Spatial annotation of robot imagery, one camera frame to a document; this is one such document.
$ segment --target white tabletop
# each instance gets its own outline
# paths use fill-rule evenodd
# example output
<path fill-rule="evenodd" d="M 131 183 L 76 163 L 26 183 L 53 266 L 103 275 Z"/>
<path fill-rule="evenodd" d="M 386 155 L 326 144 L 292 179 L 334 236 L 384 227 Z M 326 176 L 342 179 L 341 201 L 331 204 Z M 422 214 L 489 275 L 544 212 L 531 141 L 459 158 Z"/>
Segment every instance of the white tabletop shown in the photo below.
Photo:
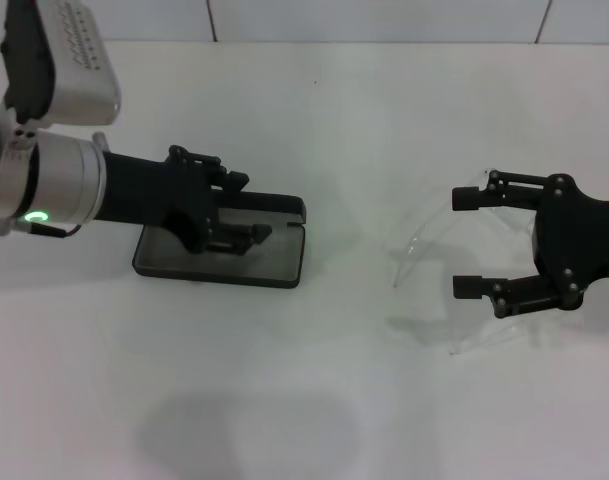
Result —
<path fill-rule="evenodd" d="M 139 277 L 135 226 L 0 239 L 0 479 L 609 480 L 609 281 L 583 331 L 450 356 L 448 321 L 500 322 L 450 275 L 502 265 L 443 245 L 394 290 L 387 247 L 489 165 L 609 199 L 609 47 L 108 48 L 112 150 L 301 196 L 302 282 Z"/>

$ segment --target white table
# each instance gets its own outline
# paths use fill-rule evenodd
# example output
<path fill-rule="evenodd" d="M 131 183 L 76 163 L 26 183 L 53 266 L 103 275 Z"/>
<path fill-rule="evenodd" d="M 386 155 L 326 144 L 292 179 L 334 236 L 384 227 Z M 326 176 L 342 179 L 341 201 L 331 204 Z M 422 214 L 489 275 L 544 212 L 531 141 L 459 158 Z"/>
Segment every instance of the white table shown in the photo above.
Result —
<path fill-rule="evenodd" d="M 492 314 L 444 286 L 497 265 L 454 249 L 393 290 L 386 248 L 488 165 L 609 199 L 609 47 L 108 48 L 113 151 L 177 143 L 303 197 L 302 283 L 138 277 L 134 226 L 0 240 L 0 479 L 609 480 L 609 282 L 571 341 L 453 357 L 440 325 Z"/>

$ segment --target white tile wall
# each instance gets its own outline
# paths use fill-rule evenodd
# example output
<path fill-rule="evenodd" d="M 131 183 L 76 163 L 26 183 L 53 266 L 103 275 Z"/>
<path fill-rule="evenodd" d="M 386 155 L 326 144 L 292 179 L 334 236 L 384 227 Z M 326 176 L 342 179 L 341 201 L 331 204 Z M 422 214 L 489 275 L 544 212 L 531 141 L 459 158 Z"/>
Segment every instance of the white tile wall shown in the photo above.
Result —
<path fill-rule="evenodd" d="M 212 41 L 206 0 L 82 0 L 105 38 Z M 0 37 L 6 0 L 0 0 Z"/>
<path fill-rule="evenodd" d="M 609 43 L 609 0 L 553 0 L 541 43 Z"/>
<path fill-rule="evenodd" d="M 211 0 L 220 41 L 533 42 L 547 0 Z"/>

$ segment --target green led light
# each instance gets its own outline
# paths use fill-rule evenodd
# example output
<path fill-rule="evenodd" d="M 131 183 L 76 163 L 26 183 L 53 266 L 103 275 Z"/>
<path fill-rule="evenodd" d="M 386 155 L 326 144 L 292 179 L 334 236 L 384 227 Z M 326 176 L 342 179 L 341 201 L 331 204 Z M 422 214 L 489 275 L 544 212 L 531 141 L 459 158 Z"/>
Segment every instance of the green led light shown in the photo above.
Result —
<path fill-rule="evenodd" d="M 31 212 L 24 215 L 24 220 L 27 222 L 45 222 L 48 220 L 48 213 L 46 212 Z"/>

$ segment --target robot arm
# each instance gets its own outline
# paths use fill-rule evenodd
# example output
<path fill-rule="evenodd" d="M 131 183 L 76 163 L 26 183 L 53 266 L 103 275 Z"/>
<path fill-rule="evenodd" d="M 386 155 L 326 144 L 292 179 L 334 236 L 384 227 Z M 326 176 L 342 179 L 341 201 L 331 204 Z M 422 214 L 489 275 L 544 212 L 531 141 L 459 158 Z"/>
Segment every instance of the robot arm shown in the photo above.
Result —
<path fill-rule="evenodd" d="M 0 51 L 9 87 L 0 105 L 0 235 L 66 237 L 52 221 L 162 227 L 193 253 L 244 254 L 267 225 L 226 225 L 218 205 L 248 176 L 216 157 L 169 149 L 165 162 L 111 153 L 103 134 L 86 141 L 52 124 L 109 125 L 120 89 L 91 11 L 79 0 L 9 0 Z"/>

